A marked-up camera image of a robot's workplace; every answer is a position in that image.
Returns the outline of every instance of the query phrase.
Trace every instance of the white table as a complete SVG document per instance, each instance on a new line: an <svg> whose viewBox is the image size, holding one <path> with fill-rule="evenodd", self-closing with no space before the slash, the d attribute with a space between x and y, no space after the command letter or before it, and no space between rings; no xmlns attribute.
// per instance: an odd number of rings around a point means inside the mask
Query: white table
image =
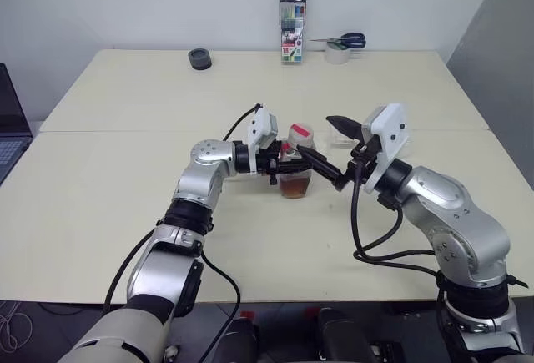
<svg viewBox="0 0 534 363"><path fill-rule="evenodd" d="M222 133L255 103L281 128L326 115L364 119L402 102L411 129L472 130L487 124L436 52L364 52L331 65L310 52L283 66L277 52L212 52L195 71L186 51L103 50L48 117L42 131L195 131Z"/></svg>
<svg viewBox="0 0 534 363"><path fill-rule="evenodd" d="M0 300L102 303L124 256L168 207L191 145L206 135L38 135L0 188ZM325 134L317 138L323 149ZM348 149L330 153L338 165L348 158ZM510 272L534 284L534 195L490 131L414 131L406 161L462 181L508 231ZM267 178L236 177L224 186L205 250L237 280L244 301L435 298L428 275L351 257L349 204L350 189L339 194L317 175L299 200L283 199ZM393 220L375 197L362 195L364 241ZM405 222L378 251L426 247L422 233ZM405 261L436 267L431 256ZM124 302L130 270L114 302ZM511 294L532 291L511 287ZM198 301L231 300L229 285L206 267Z"/></svg>

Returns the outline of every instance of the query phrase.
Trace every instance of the white tape roll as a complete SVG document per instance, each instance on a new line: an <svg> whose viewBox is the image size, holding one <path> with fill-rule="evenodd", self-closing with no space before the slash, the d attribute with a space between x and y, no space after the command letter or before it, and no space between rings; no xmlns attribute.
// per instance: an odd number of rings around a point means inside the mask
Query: white tape roll
<svg viewBox="0 0 534 363"><path fill-rule="evenodd" d="M330 64L345 64L349 61L350 49L338 43L326 42L325 60Z"/></svg>

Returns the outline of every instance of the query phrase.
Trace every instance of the brown liquid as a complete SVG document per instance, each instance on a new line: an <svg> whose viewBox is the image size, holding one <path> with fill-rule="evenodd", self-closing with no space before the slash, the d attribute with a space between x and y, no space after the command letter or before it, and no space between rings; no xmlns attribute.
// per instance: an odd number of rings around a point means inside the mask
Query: brown liquid
<svg viewBox="0 0 534 363"><path fill-rule="evenodd" d="M280 190L287 199L303 198L310 184L310 178L280 179Z"/></svg>

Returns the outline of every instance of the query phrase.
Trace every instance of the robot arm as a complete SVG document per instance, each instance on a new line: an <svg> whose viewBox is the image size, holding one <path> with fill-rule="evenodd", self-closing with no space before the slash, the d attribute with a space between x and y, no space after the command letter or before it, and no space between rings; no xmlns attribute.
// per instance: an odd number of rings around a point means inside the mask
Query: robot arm
<svg viewBox="0 0 534 363"><path fill-rule="evenodd" d="M258 108L249 145L204 140L191 150L169 209L135 265L126 305L100 319L61 363L159 363L173 317L194 305L204 265L199 261L224 179L237 173L269 174L309 169L302 161L281 163L276 118Z"/></svg>
<svg viewBox="0 0 534 363"><path fill-rule="evenodd" d="M345 173L314 150L299 147L300 154L338 190L355 178L358 164L365 191L376 190L394 200L423 232L440 266L436 282L446 296L444 304L451 318L448 326L463 344L449 343L450 353L461 350L465 359L465 355L495 348L523 352L516 308L507 286L526 284L506 272L510 249L506 231L476 207L456 179L425 167L413 169L395 158L407 139L402 107L379 108L363 125L339 116L327 120L344 135L360 141Z"/></svg>

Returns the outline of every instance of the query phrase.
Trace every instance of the laptop keyboard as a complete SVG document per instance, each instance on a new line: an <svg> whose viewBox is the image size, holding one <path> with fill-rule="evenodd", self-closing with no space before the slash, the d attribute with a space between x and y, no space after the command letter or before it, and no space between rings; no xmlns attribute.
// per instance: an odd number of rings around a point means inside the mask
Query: laptop keyboard
<svg viewBox="0 0 534 363"><path fill-rule="evenodd" d="M21 144L23 144L22 140L0 141L0 165L9 163Z"/></svg>

